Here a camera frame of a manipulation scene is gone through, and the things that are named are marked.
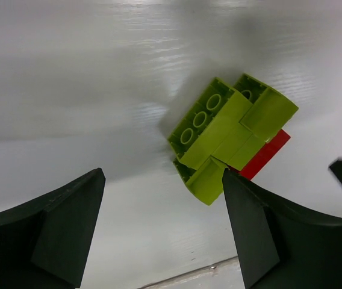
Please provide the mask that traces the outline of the lime green lego piece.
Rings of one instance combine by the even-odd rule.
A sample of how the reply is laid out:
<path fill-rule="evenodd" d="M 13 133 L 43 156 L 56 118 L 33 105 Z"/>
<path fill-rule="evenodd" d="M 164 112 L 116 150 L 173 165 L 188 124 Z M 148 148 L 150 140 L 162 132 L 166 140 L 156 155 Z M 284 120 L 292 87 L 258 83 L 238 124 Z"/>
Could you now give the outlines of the lime green lego piece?
<path fill-rule="evenodd" d="M 187 189 L 211 205 L 223 192 L 228 165 L 241 170 L 298 109 L 246 73 L 233 86 L 213 78 L 167 139 Z"/>

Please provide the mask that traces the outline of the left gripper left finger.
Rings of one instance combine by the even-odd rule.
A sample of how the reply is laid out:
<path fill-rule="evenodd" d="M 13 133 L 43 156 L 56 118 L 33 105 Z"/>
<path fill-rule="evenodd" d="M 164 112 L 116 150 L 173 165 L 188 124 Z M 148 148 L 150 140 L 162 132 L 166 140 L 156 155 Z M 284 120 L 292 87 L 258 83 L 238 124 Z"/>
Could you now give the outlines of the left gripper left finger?
<path fill-rule="evenodd" d="M 104 187 L 97 168 L 0 212 L 0 288 L 79 288 Z"/>

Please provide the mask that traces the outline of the red lego brick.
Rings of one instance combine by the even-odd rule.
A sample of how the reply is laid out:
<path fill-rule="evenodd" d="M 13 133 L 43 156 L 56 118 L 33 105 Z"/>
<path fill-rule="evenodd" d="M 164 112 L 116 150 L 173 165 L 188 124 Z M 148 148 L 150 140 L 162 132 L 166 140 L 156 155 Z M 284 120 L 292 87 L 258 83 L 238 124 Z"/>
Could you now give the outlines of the red lego brick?
<path fill-rule="evenodd" d="M 228 168 L 239 173 L 248 180 L 252 180 L 260 170 L 282 149 L 282 147 L 291 139 L 283 129 L 281 129 L 271 141 L 266 143 L 253 158 L 241 169 L 228 165 Z"/>

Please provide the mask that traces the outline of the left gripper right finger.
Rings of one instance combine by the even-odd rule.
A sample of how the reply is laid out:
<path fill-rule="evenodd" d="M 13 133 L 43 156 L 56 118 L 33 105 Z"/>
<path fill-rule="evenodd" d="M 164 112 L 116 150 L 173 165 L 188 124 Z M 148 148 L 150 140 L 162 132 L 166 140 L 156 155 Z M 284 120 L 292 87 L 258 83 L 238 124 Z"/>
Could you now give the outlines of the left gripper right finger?
<path fill-rule="evenodd" d="M 225 170 L 228 216 L 246 288 L 342 288 L 342 218 Z"/>

